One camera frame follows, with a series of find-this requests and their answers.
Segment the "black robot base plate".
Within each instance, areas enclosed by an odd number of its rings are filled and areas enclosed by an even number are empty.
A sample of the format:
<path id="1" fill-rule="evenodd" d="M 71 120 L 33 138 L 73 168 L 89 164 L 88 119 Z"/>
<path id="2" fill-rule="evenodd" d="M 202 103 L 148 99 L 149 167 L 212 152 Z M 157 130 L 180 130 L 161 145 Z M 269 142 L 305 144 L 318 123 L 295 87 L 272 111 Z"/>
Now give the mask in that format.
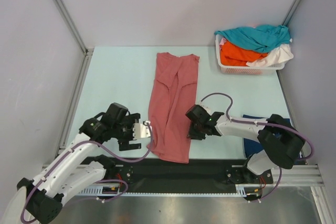
<path id="1" fill-rule="evenodd" d="M 270 170 L 261 175 L 249 175 L 243 169 L 243 159 L 191 159 L 187 164 L 146 158 L 126 163 L 99 155 L 88 157 L 83 164 L 100 162 L 107 169 L 106 179 L 121 178 L 128 193 L 139 194 L 220 194 L 232 193 L 236 185 L 271 185 Z"/>

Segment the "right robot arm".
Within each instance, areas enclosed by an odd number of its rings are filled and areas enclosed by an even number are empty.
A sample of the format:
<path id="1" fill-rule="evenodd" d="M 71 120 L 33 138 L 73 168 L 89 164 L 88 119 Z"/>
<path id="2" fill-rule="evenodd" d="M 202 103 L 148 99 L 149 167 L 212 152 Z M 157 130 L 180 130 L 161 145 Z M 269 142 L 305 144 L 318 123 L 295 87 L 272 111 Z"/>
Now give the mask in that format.
<path id="1" fill-rule="evenodd" d="M 243 179 L 254 183 L 274 167 L 292 169 L 306 140 L 284 118 L 272 114 L 268 119 L 235 118 L 223 112 L 209 114 L 201 105 L 191 107 L 189 136 L 203 140 L 207 136 L 236 136 L 258 142 L 262 151 L 247 158 Z"/>

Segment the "pink polo shirt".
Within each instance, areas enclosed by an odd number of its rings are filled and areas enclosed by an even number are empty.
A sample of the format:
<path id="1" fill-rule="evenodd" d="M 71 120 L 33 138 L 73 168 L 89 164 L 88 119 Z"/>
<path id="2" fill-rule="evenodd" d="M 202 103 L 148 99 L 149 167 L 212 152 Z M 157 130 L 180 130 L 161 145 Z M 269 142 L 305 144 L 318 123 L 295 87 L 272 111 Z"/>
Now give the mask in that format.
<path id="1" fill-rule="evenodd" d="M 194 54 L 156 56 L 148 111 L 153 142 L 148 149 L 161 160 L 189 163 L 191 122 L 186 113 L 196 101 L 199 60 Z"/>

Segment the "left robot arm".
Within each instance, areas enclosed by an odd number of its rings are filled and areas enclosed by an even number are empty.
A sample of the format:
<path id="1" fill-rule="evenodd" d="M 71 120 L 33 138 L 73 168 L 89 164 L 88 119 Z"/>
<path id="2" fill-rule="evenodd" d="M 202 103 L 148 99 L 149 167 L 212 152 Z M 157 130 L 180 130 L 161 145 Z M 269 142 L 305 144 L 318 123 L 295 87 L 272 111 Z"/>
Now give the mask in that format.
<path id="1" fill-rule="evenodd" d="M 144 160 L 146 154 L 136 159 L 123 158 L 104 146 L 113 138 L 120 145 L 152 138 L 151 122 L 140 122 L 140 118 L 140 114 L 131 114 L 126 107 L 112 103 L 105 112 L 85 120 L 74 140 L 50 165 L 33 179 L 23 178 L 17 184 L 17 189 L 24 191 L 18 223 L 51 223 L 74 196 L 92 184 L 118 185 L 115 196 L 95 197 L 102 204 L 125 194 L 128 182 L 118 176 L 115 163 L 105 155 L 95 157 L 84 170 L 75 170 L 97 148 L 125 163 Z"/>

